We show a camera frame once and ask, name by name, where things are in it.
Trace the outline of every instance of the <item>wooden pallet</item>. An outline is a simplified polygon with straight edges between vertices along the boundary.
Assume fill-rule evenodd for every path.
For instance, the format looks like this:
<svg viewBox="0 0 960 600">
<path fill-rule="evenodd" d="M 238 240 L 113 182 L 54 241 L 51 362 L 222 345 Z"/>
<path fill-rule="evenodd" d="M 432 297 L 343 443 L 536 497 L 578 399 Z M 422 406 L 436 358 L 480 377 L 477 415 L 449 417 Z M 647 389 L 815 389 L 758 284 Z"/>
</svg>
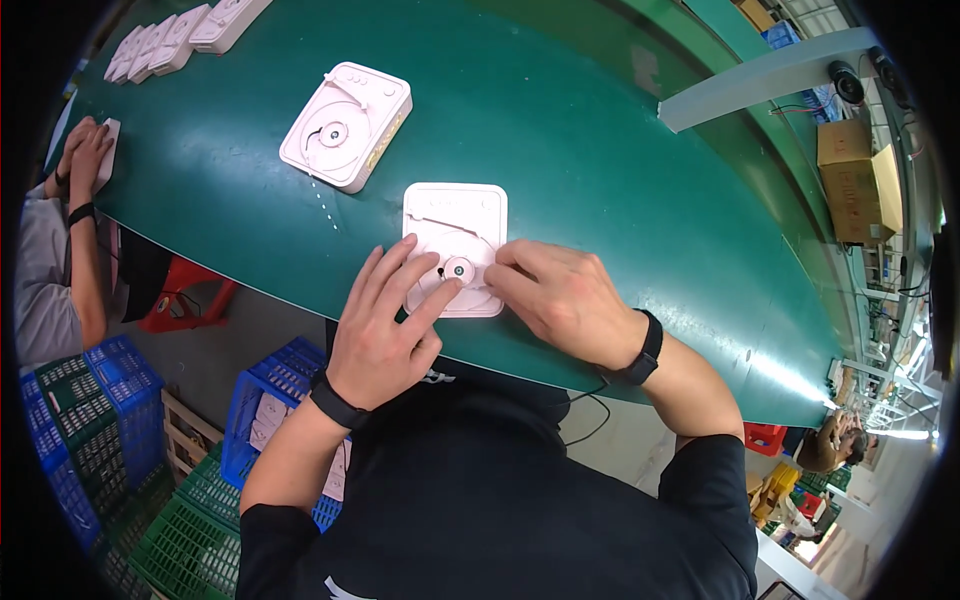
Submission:
<svg viewBox="0 0 960 600">
<path fill-rule="evenodd" d="M 177 485 L 204 459 L 208 450 L 221 442 L 224 434 L 183 406 L 166 390 L 163 401 L 163 432 L 167 458 L 173 467 Z"/>
</svg>

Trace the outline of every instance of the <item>black shirt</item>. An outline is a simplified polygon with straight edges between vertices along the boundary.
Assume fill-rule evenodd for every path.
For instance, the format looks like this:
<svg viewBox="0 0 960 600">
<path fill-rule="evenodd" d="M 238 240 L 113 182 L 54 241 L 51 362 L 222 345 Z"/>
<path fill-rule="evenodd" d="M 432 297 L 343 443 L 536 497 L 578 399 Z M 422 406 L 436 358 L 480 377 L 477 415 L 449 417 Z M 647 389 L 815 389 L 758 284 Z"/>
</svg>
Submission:
<svg viewBox="0 0 960 600">
<path fill-rule="evenodd" d="M 323 535 L 296 508 L 243 514 L 238 599 L 756 594 L 736 437 L 687 444 L 653 498 L 566 458 L 526 407 L 436 396 L 394 400 L 354 432 L 343 511 Z"/>
</svg>

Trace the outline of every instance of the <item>red plastic stool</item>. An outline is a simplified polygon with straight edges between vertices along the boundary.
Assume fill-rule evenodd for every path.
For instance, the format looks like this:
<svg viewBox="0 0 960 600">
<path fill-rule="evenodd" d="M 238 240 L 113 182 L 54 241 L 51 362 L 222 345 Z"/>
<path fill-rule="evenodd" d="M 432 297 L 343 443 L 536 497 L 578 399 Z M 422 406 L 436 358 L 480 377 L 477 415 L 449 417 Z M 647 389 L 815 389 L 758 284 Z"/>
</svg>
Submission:
<svg viewBox="0 0 960 600">
<path fill-rule="evenodd" d="M 823 498 L 815 496 L 810 492 L 804 492 L 804 503 L 797 506 L 797 510 L 800 511 L 801 515 L 812 521 L 813 516 L 817 514 L 817 509 L 820 508 L 820 505 L 823 503 Z"/>
<path fill-rule="evenodd" d="M 763 456 L 777 456 L 780 454 L 780 447 L 783 445 L 786 426 L 744 422 L 743 433 L 747 439 L 748 449 Z"/>
<path fill-rule="evenodd" d="M 206 312 L 202 315 L 195 315 L 190 310 L 190 305 L 185 301 L 186 298 L 182 292 L 194 283 L 202 281 L 223 281 L 223 284 Z M 207 325 L 225 325 L 227 324 L 227 318 L 222 317 L 222 315 L 238 286 L 239 283 L 236 281 L 221 277 L 186 258 L 174 256 L 170 261 L 170 271 L 167 272 L 167 280 L 163 284 L 163 291 L 156 299 L 153 310 L 139 321 L 140 328 L 150 333 L 163 333 Z M 182 312 L 180 317 L 174 317 L 170 314 L 170 307 L 174 301 L 180 306 Z"/>
</svg>

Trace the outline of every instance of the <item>hand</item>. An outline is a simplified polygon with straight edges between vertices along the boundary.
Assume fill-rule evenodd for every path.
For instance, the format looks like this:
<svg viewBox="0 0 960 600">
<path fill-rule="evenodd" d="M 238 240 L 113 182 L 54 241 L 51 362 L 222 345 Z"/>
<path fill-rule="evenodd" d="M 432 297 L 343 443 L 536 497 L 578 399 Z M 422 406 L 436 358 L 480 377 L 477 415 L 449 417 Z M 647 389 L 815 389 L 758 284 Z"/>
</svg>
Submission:
<svg viewBox="0 0 960 600">
<path fill-rule="evenodd" d="M 112 139 L 104 141 L 104 135 L 108 130 L 109 127 L 106 125 L 87 130 L 86 137 L 74 151 L 70 175 L 71 199 L 75 195 L 86 197 L 93 189 L 93 183 L 97 180 L 97 173 L 100 171 L 100 163 L 104 161 L 104 155 L 113 145 Z"/>
<path fill-rule="evenodd" d="M 595 254 L 515 240 L 484 281 L 537 337 L 571 356 L 617 371 L 643 349 L 647 316 L 620 299 Z"/>
<path fill-rule="evenodd" d="M 448 279 L 406 321 L 395 321 L 410 288 L 440 262 L 428 252 L 403 264 L 416 245 L 411 233 L 386 254 L 374 248 L 347 297 L 326 378 L 355 408 L 371 411 L 411 388 L 443 346 L 433 323 L 460 292 L 460 279 Z"/>
<path fill-rule="evenodd" d="M 60 166 L 57 169 L 57 173 L 61 177 L 66 177 L 66 174 L 70 172 L 73 153 L 86 140 L 86 135 L 95 127 L 97 127 L 97 122 L 93 120 L 93 117 L 86 116 L 66 136 L 66 141 L 63 142 L 63 156 L 60 157 Z"/>
</svg>

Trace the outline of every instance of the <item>woman with dark hair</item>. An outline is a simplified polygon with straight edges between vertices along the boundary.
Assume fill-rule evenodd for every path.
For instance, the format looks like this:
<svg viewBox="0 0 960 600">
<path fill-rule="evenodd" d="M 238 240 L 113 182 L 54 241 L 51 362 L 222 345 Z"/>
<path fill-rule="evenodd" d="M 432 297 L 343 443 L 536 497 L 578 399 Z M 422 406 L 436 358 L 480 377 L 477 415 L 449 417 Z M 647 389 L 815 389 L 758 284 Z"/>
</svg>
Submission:
<svg viewBox="0 0 960 600">
<path fill-rule="evenodd" d="M 783 448 L 804 471 L 829 473 L 843 464 L 853 466 L 863 461 L 870 446 L 870 436 L 856 424 L 852 415 L 834 414 L 820 431 L 791 427 Z"/>
</svg>

